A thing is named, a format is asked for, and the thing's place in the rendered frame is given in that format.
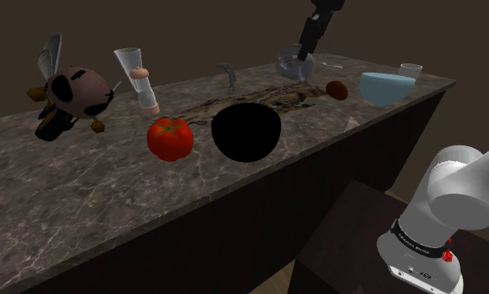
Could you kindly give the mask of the clear glass bowl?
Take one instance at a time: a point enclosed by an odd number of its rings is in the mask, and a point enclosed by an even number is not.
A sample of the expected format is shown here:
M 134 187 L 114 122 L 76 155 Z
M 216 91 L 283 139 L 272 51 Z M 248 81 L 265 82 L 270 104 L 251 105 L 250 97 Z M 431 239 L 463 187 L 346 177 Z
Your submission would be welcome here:
M 311 76 L 314 66 L 313 56 L 309 53 L 305 60 L 301 61 L 298 59 L 300 48 L 300 44 L 294 44 L 283 48 L 278 54 L 276 71 L 280 76 L 298 81 L 307 80 Z

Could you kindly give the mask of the dark red round fruit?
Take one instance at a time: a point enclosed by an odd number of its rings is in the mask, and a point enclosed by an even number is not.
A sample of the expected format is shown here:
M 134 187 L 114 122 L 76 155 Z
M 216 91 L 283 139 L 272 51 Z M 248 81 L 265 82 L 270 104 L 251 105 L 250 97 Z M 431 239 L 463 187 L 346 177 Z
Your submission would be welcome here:
M 348 88 L 340 81 L 330 81 L 326 85 L 326 93 L 337 100 L 345 100 L 348 97 Z

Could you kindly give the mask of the light blue bowl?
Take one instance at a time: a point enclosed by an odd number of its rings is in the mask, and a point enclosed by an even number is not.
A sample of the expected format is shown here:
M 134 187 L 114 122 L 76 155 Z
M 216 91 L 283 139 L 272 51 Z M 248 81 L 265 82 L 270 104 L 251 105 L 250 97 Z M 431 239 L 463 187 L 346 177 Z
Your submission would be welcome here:
M 395 104 L 405 98 L 415 86 L 415 79 L 389 73 L 362 73 L 359 91 L 369 103 L 377 106 Z

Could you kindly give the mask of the grey curved knife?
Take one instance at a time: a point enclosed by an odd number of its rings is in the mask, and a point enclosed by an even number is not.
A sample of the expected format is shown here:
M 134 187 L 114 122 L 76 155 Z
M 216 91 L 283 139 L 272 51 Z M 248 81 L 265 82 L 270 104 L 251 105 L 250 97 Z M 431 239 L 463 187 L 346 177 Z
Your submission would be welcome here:
M 235 88 L 235 83 L 237 82 L 237 77 L 232 69 L 232 66 L 229 63 L 218 63 L 216 66 L 220 69 L 224 69 L 227 72 L 229 80 L 228 91 L 232 93 Z

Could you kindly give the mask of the white cup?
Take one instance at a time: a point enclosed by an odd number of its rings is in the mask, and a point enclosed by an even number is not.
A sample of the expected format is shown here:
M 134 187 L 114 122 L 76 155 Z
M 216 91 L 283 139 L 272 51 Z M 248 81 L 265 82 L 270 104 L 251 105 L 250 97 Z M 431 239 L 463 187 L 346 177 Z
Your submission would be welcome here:
M 406 76 L 413 79 L 418 79 L 423 67 L 415 63 L 402 63 L 400 65 L 398 75 Z

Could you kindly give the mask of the black bowl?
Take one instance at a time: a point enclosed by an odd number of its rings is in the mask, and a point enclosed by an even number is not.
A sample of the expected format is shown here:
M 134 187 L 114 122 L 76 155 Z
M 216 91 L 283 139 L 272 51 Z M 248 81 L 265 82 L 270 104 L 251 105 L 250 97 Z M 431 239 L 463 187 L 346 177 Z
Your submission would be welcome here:
M 229 159 L 251 163 L 268 156 L 282 130 L 279 114 L 257 103 L 241 103 L 220 110 L 211 122 L 216 147 Z

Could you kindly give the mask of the peach and white pepper mill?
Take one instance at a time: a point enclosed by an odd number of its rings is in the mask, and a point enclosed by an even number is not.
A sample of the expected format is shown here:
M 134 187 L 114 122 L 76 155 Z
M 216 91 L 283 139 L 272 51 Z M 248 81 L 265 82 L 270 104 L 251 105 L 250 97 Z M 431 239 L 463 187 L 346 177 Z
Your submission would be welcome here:
M 130 77 L 135 82 L 135 92 L 140 102 L 141 113 L 145 116 L 158 114 L 160 107 L 150 85 L 149 71 L 146 68 L 135 67 L 130 70 Z

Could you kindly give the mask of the red tomato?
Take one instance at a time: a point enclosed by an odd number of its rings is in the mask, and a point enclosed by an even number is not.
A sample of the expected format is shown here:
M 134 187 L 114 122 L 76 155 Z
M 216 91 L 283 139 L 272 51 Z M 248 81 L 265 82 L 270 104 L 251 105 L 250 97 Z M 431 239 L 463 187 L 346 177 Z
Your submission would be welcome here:
M 159 118 L 148 129 L 147 144 L 160 160 L 175 162 L 190 154 L 194 135 L 182 119 Z

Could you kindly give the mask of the tall clear drinking glass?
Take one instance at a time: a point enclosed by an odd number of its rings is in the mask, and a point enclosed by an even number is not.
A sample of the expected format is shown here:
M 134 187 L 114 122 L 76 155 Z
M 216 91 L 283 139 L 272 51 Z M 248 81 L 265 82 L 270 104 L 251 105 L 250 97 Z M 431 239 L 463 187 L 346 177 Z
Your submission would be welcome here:
M 142 68 L 142 57 L 139 48 L 120 48 L 114 51 L 115 57 L 120 63 L 121 68 L 125 71 L 125 75 L 129 79 L 134 91 L 140 92 L 138 82 L 130 76 L 130 72 L 134 68 Z

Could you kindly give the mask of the pink bee toy figure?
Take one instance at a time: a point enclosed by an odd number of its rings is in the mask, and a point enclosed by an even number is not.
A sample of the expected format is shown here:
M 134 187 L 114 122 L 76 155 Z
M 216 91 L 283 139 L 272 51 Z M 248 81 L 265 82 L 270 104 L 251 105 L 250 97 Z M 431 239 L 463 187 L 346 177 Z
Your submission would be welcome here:
M 45 43 L 37 65 L 46 83 L 27 92 L 31 100 L 47 103 L 38 116 L 40 124 L 34 132 L 44 141 L 56 140 L 79 119 L 91 119 L 90 128 L 96 134 L 104 132 L 105 126 L 98 115 L 115 96 L 115 90 L 94 70 L 75 66 L 59 68 L 62 41 L 62 34 L 56 33 Z

